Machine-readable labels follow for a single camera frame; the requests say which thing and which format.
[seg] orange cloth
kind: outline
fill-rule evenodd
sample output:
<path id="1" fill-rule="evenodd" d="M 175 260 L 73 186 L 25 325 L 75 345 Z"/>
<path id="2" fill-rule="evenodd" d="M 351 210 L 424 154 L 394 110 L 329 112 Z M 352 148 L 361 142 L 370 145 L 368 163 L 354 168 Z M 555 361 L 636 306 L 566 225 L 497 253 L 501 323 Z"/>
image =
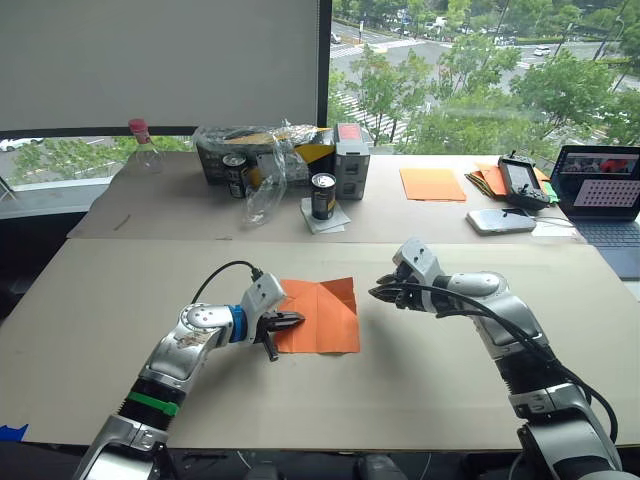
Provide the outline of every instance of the orange cloth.
<path id="1" fill-rule="evenodd" d="M 401 168 L 400 176 L 409 200 L 454 200 L 464 202 L 467 196 L 453 171 L 446 168 Z"/>
<path id="2" fill-rule="evenodd" d="M 287 299 L 280 310 L 299 312 L 305 321 L 277 332 L 276 346 L 287 353 L 348 353 L 360 351 L 353 278 L 328 282 L 281 280 Z"/>
<path id="3" fill-rule="evenodd" d="M 504 180 L 502 179 L 502 172 L 500 172 L 500 168 L 497 165 L 487 165 L 484 163 L 478 163 L 478 168 L 480 169 L 480 173 L 484 177 L 484 180 L 489 185 L 489 188 L 496 196 L 505 196 L 507 194 L 507 189 L 504 185 Z M 536 178 L 538 179 L 538 183 L 542 187 L 542 182 L 548 182 L 549 177 L 547 177 L 544 173 L 542 173 L 537 168 L 533 168 L 534 173 L 536 174 Z"/>

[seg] red bottle cap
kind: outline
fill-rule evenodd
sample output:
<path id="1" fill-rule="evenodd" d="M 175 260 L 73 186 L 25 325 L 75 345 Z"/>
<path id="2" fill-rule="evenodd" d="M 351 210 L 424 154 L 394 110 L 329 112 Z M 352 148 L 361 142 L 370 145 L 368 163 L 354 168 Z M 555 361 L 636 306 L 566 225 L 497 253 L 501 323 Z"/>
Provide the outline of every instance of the red bottle cap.
<path id="1" fill-rule="evenodd" d="M 133 133 L 145 132 L 149 129 L 149 125 L 144 121 L 144 118 L 132 118 L 129 120 L 129 128 Z"/>

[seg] clear plastic bottle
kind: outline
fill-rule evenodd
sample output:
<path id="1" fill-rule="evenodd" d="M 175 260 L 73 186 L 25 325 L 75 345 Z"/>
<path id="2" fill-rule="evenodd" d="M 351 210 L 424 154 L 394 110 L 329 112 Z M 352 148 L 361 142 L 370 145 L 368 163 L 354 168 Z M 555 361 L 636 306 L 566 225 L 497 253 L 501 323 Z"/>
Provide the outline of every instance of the clear plastic bottle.
<path id="1" fill-rule="evenodd" d="M 147 122 L 143 118 L 132 118 L 129 128 L 138 141 L 138 148 L 133 154 L 138 169 L 144 173 L 162 172 L 162 152 L 151 141 Z"/>

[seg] car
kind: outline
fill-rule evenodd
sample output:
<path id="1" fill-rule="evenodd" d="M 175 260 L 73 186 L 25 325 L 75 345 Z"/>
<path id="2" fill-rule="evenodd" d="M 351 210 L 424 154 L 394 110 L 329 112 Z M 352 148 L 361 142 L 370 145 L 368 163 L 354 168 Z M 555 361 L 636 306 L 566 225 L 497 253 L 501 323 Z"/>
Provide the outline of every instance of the car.
<path id="1" fill-rule="evenodd" d="M 536 57 L 546 57 L 551 53 L 551 49 L 546 45 L 538 45 L 536 49 L 533 51 L 533 54 Z"/>
<path id="2" fill-rule="evenodd" d="M 43 141 L 44 138 L 3 138 L 0 140 L 0 152 L 13 152 L 15 149 L 30 143 L 39 144 Z"/>

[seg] table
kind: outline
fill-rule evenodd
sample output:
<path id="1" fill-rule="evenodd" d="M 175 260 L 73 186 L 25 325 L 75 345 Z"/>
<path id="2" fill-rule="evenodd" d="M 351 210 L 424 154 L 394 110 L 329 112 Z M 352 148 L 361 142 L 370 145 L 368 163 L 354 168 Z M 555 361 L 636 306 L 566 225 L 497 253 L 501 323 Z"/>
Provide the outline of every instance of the table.
<path id="1" fill-rule="evenodd" d="M 490 156 L 375 155 L 371 157 L 364 199 L 341 200 L 352 222 L 341 233 L 311 235 L 299 211 L 306 188 L 292 188 L 274 218 L 259 228 L 241 224 L 244 202 L 231 198 L 226 186 L 209 186 L 194 153 L 169 153 L 163 173 L 136 176 L 132 164 L 113 179 L 109 189 L 69 233 L 70 238 L 139 238 L 164 240 L 247 240 L 276 242 L 403 242 L 417 235 L 431 243 L 582 243 L 567 228 L 552 229 L 560 237 L 515 233 L 481 237 L 465 221 L 470 210 L 503 208 L 505 202 L 483 195 L 464 174 L 476 162 L 495 163 Z M 467 194 L 466 202 L 407 200 L 399 168 L 451 168 Z M 558 207 L 540 216 L 566 218 Z"/>
<path id="2" fill-rule="evenodd" d="M 170 430 L 188 448 L 518 448 L 522 423 L 470 320 L 435 320 L 367 294 L 397 245 L 71 239 L 0 327 L 0 425 L 88 444 L 214 268 L 246 258 L 280 278 L 353 276 L 362 351 L 213 351 Z M 495 270 L 559 358 L 606 394 L 620 445 L 640 442 L 640 308 L 589 245 L 433 245 L 446 272 Z M 203 300 L 237 302 L 244 269 Z M 600 418 L 606 417 L 599 409 Z"/>

